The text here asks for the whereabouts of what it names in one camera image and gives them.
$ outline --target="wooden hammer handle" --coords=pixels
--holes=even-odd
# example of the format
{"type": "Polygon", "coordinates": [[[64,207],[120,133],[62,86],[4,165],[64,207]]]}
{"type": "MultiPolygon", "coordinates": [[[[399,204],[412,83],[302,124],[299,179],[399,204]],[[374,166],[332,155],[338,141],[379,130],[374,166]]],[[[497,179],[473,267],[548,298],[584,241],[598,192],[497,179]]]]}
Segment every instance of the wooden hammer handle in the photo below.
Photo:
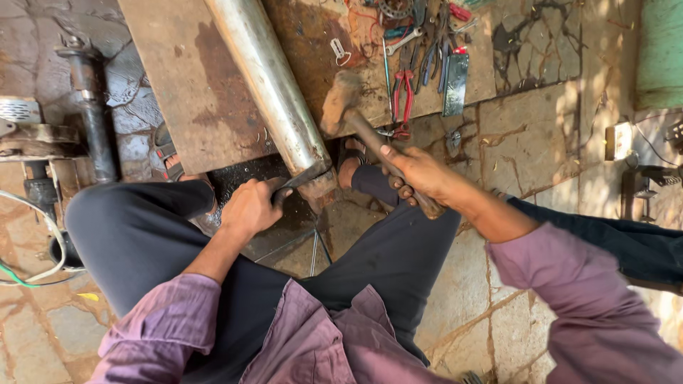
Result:
{"type": "MultiPolygon", "coordinates": [[[[365,146],[368,147],[372,152],[374,152],[375,155],[382,161],[382,164],[384,164],[385,167],[391,172],[392,175],[398,176],[402,178],[406,183],[408,182],[406,180],[406,176],[401,172],[400,169],[398,169],[396,166],[391,164],[389,160],[387,160],[386,157],[380,152],[380,148],[385,144],[384,141],[382,140],[382,136],[380,136],[379,133],[375,132],[375,128],[370,125],[370,123],[361,115],[356,109],[349,109],[346,111],[344,114],[344,121],[347,124],[351,124],[356,130],[356,133],[358,133],[358,136],[361,137],[363,142],[365,143],[365,146]]],[[[444,212],[446,212],[446,208],[443,206],[439,205],[434,199],[431,197],[425,196],[415,190],[413,188],[413,197],[417,200],[417,202],[420,205],[420,208],[422,209],[422,212],[425,213],[425,216],[427,218],[434,220],[437,219],[439,216],[443,215],[444,212]]]]}

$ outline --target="knee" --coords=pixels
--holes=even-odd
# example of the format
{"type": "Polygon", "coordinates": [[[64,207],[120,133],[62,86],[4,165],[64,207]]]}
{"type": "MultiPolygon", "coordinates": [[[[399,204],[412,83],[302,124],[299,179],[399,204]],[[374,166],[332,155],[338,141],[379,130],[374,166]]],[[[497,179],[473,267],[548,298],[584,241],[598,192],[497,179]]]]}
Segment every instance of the knee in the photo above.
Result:
{"type": "Polygon", "coordinates": [[[104,184],[78,192],[68,203],[64,222],[69,232],[116,221],[117,212],[133,198],[126,184],[104,184]]]}

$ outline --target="dark pants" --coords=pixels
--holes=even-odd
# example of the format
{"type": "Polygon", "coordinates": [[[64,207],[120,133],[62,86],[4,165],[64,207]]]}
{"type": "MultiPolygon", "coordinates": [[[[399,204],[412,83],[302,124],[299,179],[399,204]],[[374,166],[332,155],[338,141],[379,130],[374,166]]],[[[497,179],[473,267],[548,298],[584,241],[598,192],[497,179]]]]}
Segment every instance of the dark pants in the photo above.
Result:
{"type": "MultiPolygon", "coordinates": [[[[382,297],[398,342],[429,364],[413,342],[427,298],[453,243],[460,215],[429,220],[389,187],[379,168],[364,165],[355,189],[395,206],[337,262],[300,281],[331,310],[350,307],[368,284],[382,297]]],[[[66,226],[83,263],[118,316],[187,267],[209,241],[187,221],[207,212],[213,192],[202,181],[108,184],[80,192],[68,205],[66,226]]],[[[233,383],[263,345],[290,276],[239,256],[223,283],[216,343],[194,354],[184,382],[233,383]]]]}
{"type": "Polygon", "coordinates": [[[681,293],[683,282],[683,232],[631,220],[603,219],[570,215],[523,202],[515,197],[507,201],[531,218],[550,221],[558,228],[612,253],[619,260],[620,272],[636,285],[681,293]],[[657,287],[666,284],[672,289],[657,287]]]}

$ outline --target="white cable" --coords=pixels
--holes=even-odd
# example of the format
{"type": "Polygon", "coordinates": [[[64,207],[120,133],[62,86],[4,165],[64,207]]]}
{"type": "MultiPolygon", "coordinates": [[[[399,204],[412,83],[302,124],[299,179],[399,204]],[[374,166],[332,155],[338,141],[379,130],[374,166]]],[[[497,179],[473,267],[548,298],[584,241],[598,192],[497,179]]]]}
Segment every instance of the white cable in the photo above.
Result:
{"type": "Polygon", "coordinates": [[[57,244],[59,244],[59,248],[61,249],[61,259],[59,259],[59,262],[57,265],[55,265],[52,269],[49,269],[45,272],[38,273],[35,276],[31,276],[25,281],[27,283],[34,282],[35,280],[42,279],[44,277],[48,277],[51,275],[54,275],[56,272],[61,270],[61,268],[64,266],[64,262],[66,261],[66,242],[64,242],[64,237],[62,237],[61,232],[59,231],[59,228],[57,227],[57,223],[55,223],[54,220],[42,209],[40,209],[38,206],[36,206],[34,203],[30,202],[29,200],[19,196],[15,195],[13,193],[3,191],[0,189],[0,196],[6,197],[8,199],[15,200],[20,203],[24,203],[31,208],[35,209],[36,211],[40,212],[40,214],[43,216],[45,219],[45,223],[47,224],[49,230],[55,235],[55,239],[57,240],[57,244]]]}

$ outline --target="hammer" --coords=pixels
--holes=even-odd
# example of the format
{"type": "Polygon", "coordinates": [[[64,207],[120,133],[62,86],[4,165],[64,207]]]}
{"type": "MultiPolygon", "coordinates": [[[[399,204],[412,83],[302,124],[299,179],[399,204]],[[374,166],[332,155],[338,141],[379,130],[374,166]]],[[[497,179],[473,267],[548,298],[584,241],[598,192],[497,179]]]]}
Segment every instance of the hammer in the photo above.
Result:
{"type": "MultiPolygon", "coordinates": [[[[377,155],[389,172],[407,183],[403,172],[392,165],[380,152],[380,148],[385,144],[382,136],[375,132],[373,126],[354,108],[360,100],[361,88],[361,78],[357,74],[348,70],[339,71],[335,75],[332,88],[327,92],[325,103],[322,105],[321,128],[328,135],[334,135],[339,132],[344,123],[351,125],[365,146],[377,155]]],[[[434,199],[421,194],[415,188],[413,190],[415,191],[413,197],[427,218],[433,220],[446,212],[446,208],[439,205],[434,199]]]]}

